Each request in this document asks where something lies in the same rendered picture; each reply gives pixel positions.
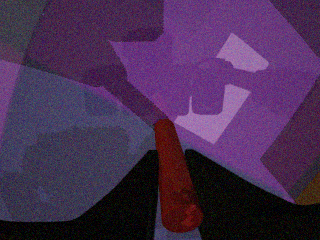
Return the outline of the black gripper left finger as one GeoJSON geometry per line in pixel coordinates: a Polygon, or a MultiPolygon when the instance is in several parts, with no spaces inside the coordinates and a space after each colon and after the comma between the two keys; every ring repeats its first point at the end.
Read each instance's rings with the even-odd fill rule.
{"type": "Polygon", "coordinates": [[[159,155],[151,149],[93,207],[69,221],[0,221],[0,240],[153,240],[159,155]]]}

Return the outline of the dark red peg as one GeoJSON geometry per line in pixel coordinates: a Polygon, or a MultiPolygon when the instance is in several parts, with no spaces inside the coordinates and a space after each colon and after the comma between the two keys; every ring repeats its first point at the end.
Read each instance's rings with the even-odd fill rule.
{"type": "Polygon", "coordinates": [[[175,124],[168,119],[157,121],[155,140],[159,155],[161,223],[169,232],[192,231],[203,221],[204,212],[175,124]]]}

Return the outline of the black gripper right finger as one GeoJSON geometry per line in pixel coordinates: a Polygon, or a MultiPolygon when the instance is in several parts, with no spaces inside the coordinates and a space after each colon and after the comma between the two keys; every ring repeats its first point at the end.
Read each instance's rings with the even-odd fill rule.
{"type": "Polygon", "coordinates": [[[289,203],[185,149],[204,216],[201,240],[320,240],[320,203],[289,203]]]}

